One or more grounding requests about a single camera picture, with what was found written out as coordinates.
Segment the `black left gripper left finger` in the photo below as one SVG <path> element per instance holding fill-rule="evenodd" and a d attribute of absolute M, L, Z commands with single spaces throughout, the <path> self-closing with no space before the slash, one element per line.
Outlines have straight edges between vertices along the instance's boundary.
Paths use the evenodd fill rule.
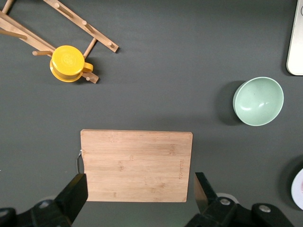
<path fill-rule="evenodd" d="M 72 226 L 87 198 L 87 177 L 77 174 L 55 199 L 41 201 L 32 208 L 33 226 Z"/>

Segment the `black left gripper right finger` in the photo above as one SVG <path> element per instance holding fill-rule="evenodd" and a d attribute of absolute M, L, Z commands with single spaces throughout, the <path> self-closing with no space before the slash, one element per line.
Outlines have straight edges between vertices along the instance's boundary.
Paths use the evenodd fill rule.
<path fill-rule="evenodd" d="M 194 194 L 199 213 L 186 224 L 187 227 L 228 227 L 234 219 L 237 204 L 214 192 L 204 173 L 195 173 Z"/>

